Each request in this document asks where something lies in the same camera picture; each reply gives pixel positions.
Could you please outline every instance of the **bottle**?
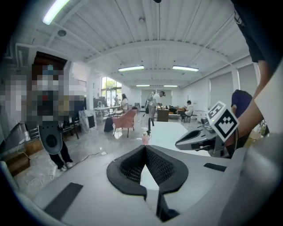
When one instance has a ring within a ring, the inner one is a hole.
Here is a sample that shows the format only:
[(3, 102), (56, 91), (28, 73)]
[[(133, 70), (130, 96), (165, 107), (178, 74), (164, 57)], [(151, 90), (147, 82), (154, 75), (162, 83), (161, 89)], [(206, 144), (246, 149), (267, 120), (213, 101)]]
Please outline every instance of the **bottle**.
[(143, 132), (143, 134), (142, 134), (142, 144), (143, 145), (149, 144), (149, 136), (148, 136), (147, 132)]

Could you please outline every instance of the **white shirt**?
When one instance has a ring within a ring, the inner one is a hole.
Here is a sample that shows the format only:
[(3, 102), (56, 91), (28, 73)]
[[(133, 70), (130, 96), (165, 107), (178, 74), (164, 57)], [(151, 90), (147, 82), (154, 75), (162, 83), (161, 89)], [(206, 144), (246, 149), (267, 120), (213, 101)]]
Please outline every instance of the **white shirt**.
[(123, 108), (123, 110), (128, 110), (128, 99), (127, 98), (121, 101), (121, 107)]
[(192, 105), (187, 105), (186, 115), (191, 116), (193, 114), (194, 107)]
[(159, 94), (155, 94), (155, 95), (153, 95), (153, 97), (152, 97), (152, 104), (153, 104), (154, 106), (157, 106), (158, 103), (161, 104), (161, 97), (160, 97)]

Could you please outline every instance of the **black shirt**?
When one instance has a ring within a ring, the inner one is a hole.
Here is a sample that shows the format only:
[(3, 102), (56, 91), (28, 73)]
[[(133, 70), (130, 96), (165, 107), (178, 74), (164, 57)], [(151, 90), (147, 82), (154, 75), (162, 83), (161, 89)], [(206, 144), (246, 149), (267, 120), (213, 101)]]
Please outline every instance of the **black shirt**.
[(267, 61), (274, 73), (283, 56), (280, 1), (231, 1), (234, 4), (235, 21), (246, 39), (252, 61)]

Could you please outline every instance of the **white table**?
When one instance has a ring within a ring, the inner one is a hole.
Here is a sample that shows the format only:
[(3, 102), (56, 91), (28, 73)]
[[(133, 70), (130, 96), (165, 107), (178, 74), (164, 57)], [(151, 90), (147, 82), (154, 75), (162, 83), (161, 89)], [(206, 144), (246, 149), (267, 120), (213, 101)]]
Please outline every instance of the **white table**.
[[(151, 125), (151, 133), (149, 144), (156, 145), (164, 148), (171, 149), (173, 151), (180, 151), (188, 154), (210, 156), (208, 151), (205, 150), (179, 150), (176, 148), (176, 141), (183, 136), (187, 129), (178, 122), (154, 122), (154, 126)], [(145, 166), (141, 173), (141, 183), (142, 186), (149, 190), (159, 190), (159, 186), (151, 176), (148, 168)]]

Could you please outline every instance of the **floor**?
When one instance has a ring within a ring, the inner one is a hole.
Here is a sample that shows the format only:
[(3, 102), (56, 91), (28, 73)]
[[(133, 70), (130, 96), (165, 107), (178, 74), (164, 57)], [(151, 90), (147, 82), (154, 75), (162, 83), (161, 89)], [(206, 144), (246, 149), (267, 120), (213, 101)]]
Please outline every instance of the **floor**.
[[(169, 120), (179, 122), (188, 128), (196, 126), (196, 121), (190, 123), (180, 120)], [(131, 151), (142, 144), (142, 133), (147, 130), (148, 115), (140, 112), (135, 117), (134, 129), (130, 129), (129, 138), (127, 138), (127, 129), (117, 129), (115, 135), (113, 132), (104, 132), (104, 122), (98, 121), (97, 128), (88, 134), (79, 134), (68, 138), (66, 145), (69, 154), (74, 163), (83, 161), (86, 158), (95, 158), (97, 155), (109, 154), (121, 150)], [(31, 166), (14, 177), (20, 191), (28, 198), (33, 200), (37, 193), (62, 172), (56, 170), (56, 165), (51, 161), (45, 150), (39, 151), (31, 156)]]

